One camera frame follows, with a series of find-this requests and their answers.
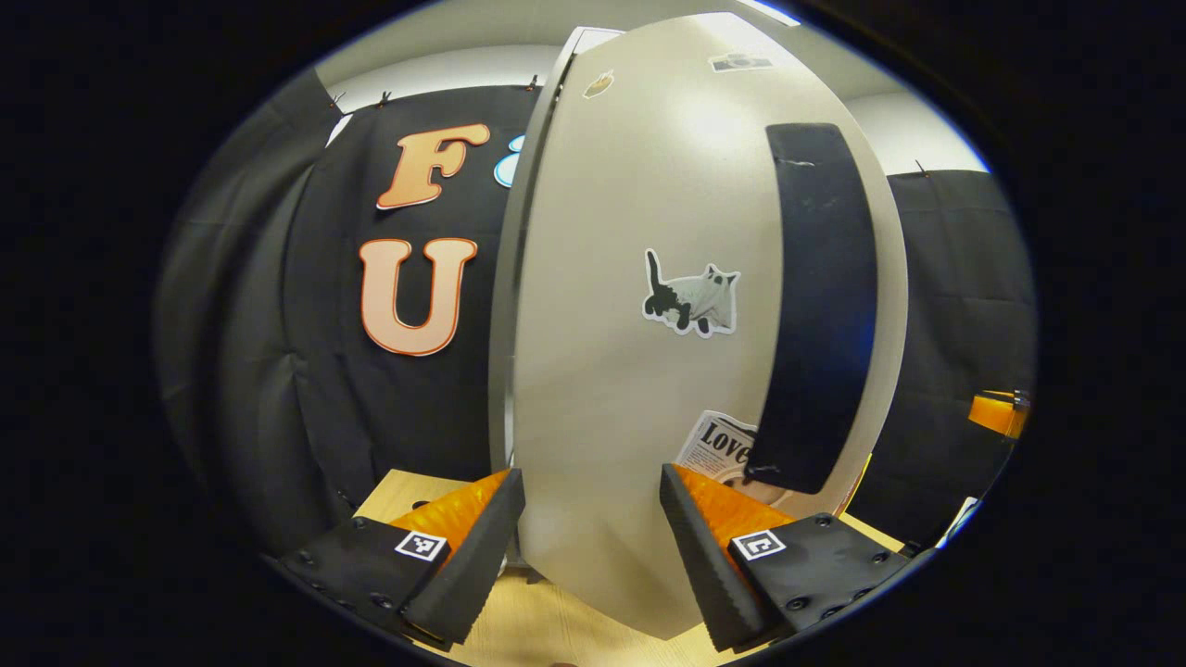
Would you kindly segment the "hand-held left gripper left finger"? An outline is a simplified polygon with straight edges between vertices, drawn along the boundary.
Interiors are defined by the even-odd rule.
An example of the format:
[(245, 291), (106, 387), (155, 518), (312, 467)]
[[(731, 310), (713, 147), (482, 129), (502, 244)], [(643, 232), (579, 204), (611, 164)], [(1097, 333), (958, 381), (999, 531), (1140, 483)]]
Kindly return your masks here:
[(351, 517), (278, 568), (376, 633), (449, 649), (486, 606), (524, 507), (509, 468), (395, 520)]

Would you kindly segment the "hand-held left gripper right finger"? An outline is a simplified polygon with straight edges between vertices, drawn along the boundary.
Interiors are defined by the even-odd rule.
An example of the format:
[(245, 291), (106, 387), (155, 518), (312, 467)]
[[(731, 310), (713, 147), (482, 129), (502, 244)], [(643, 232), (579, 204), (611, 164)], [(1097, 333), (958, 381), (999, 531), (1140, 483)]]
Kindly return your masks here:
[(672, 463), (661, 472), (659, 503), (720, 652), (822, 633), (914, 568), (914, 558), (839, 516), (789, 517)]

